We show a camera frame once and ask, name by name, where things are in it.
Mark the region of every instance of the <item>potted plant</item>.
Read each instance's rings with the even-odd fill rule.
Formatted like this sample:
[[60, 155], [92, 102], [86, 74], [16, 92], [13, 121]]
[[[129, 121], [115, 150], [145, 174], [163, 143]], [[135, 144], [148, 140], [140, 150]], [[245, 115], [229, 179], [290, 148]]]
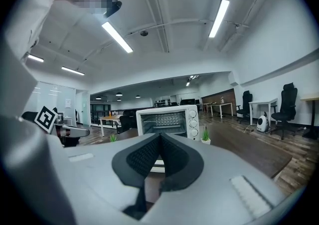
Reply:
[[117, 136], [115, 134], [110, 135], [110, 142], [111, 143], [116, 142], [117, 139], [118, 138], [117, 138]]
[[200, 138], [201, 142], [204, 144], [210, 144], [210, 139], [208, 135], [207, 126], [205, 126], [205, 130], [203, 132], [203, 138]]

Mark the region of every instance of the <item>black table leg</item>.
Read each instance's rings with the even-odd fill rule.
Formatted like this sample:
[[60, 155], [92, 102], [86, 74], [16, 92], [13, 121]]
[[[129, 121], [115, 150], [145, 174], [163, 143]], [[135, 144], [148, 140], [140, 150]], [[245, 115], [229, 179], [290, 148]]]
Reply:
[[312, 111], [312, 117], [311, 117], [311, 126], [303, 134], [303, 137], [316, 140], [318, 138], [318, 128], [315, 128], [316, 103], [314, 100], [312, 102], [313, 102], [313, 111]]

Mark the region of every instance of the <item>oven knob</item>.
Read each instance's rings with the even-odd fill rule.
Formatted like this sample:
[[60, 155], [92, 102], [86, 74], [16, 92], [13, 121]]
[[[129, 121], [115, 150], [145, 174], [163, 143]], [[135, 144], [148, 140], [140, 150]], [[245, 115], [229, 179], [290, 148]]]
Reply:
[[190, 117], [195, 118], [196, 112], [194, 110], [191, 110], [191, 111], [189, 111], [189, 115], [190, 115]]
[[196, 126], [197, 126], [197, 121], [196, 121], [196, 120], [191, 120], [190, 123], [189, 123], [189, 125], [190, 125], [191, 127], [196, 127]]
[[198, 135], [198, 130], [197, 130], [197, 129], [193, 129], [193, 130], [191, 131], [191, 135], [192, 135], [192, 136]]

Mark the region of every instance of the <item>oven glass door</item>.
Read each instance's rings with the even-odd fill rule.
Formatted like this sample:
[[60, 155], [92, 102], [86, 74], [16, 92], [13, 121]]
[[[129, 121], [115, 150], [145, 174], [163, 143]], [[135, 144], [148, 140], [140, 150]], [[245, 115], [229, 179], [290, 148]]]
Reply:
[[141, 114], [143, 134], [170, 133], [187, 137], [185, 111]]

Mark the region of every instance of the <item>fluorescent light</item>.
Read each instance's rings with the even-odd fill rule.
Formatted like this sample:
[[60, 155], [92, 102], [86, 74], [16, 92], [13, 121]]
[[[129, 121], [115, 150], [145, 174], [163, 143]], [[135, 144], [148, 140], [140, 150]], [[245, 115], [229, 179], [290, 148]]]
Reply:
[[75, 71], [75, 70], [72, 70], [72, 69], [69, 69], [69, 68], [66, 68], [66, 67], [62, 67], [62, 70], [66, 70], [66, 71], [70, 71], [70, 72], [73, 72], [73, 73], [76, 73], [76, 74], [84, 75], [83, 72]]
[[39, 61], [41, 63], [44, 62], [44, 60], [42, 58], [34, 56], [34, 55], [28, 55], [28, 58], [31, 58], [31, 59], [36, 60], [36, 61]]
[[209, 38], [214, 38], [216, 36], [217, 31], [220, 27], [220, 24], [222, 23], [224, 16], [226, 14], [228, 5], [229, 5], [228, 0], [221, 0], [216, 19], [214, 21], [213, 28], [211, 29], [211, 32], [209, 34]]
[[110, 36], [113, 37], [114, 40], [117, 41], [119, 45], [122, 46], [122, 48], [127, 52], [131, 53], [133, 50], [130, 48], [130, 46], [125, 42], [125, 40], [119, 35], [119, 33], [114, 29], [113, 26], [109, 22], [106, 22], [102, 25], [102, 27], [109, 33]]

